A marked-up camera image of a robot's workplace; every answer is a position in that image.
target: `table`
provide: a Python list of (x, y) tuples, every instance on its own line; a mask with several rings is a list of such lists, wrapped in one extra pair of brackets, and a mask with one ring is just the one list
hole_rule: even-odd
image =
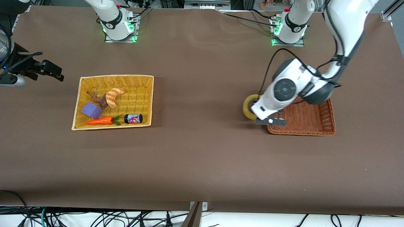
[[(264, 25), (154, 9), (137, 43), (113, 44), (96, 18), (86, 7), (34, 6), (19, 19), (14, 40), (42, 51), (36, 59), (63, 68), (65, 81), (0, 89), (1, 189), (35, 206), (403, 213), (404, 61), (378, 14), (332, 96), (332, 137), (270, 135), (243, 115), (279, 48)], [(315, 67), (335, 47), (321, 14), (309, 23), (305, 47), (290, 49)], [(279, 53), (270, 74), (291, 57)], [(110, 74), (156, 77), (152, 126), (71, 131), (79, 78)]]

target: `can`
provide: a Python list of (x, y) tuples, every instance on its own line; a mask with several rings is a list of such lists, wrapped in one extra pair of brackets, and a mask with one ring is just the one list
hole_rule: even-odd
[(124, 121), (127, 124), (142, 123), (143, 116), (142, 114), (127, 114), (125, 115)]

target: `white floor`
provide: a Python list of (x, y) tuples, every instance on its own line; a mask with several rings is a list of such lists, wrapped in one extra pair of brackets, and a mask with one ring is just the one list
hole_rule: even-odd
[[(185, 214), (186, 211), (170, 212), (171, 216), (177, 214)], [(135, 217), (139, 212), (127, 212), (129, 217)], [(98, 213), (87, 214), (66, 214), (60, 217), (60, 220), (67, 227), (90, 227), (93, 221), (99, 217)], [(260, 214), (260, 213), (225, 213), (225, 212), (204, 212), (201, 227), (212, 227), (218, 224), (218, 227), (295, 227), (297, 226), (304, 214)], [(147, 215), (146, 218), (166, 218), (165, 211), (156, 211)], [(342, 227), (356, 227), (359, 216), (339, 215)], [(16, 227), (24, 219), (22, 215), (0, 215), (0, 227)], [(185, 219), (181, 216), (172, 219), (172, 223), (180, 223)], [(159, 221), (145, 221), (146, 227), (151, 227)], [(122, 227), (121, 221), (112, 221), (108, 227)], [(29, 221), (25, 222), (25, 227), (30, 227)], [(404, 218), (401, 217), (385, 217), (385, 216), (363, 216), (359, 227), (403, 227)], [(309, 215), (302, 227), (333, 227), (328, 214), (311, 214)]]

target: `toy carrot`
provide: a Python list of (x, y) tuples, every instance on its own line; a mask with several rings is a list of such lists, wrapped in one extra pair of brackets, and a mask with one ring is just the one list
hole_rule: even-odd
[(87, 122), (87, 124), (116, 124), (116, 125), (121, 125), (119, 122), (117, 122), (117, 120), (119, 119), (120, 116), (117, 117), (103, 117), (103, 118), (98, 118), (98, 119), (94, 119), (91, 120), (89, 122)]

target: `croissant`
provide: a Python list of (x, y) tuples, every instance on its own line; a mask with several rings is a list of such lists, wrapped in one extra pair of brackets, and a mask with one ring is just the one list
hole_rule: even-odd
[(115, 108), (116, 107), (116, 104), (115, 104), (116, 96), (123, 94), (123, 93), (125, 93), (125, 90), (122, 88), (113, 88), (109, 92), (107, 92), (107, 95), (105, 96), (105, 98), (107, 99), (108, 106), (110, 106), (111, 108)]

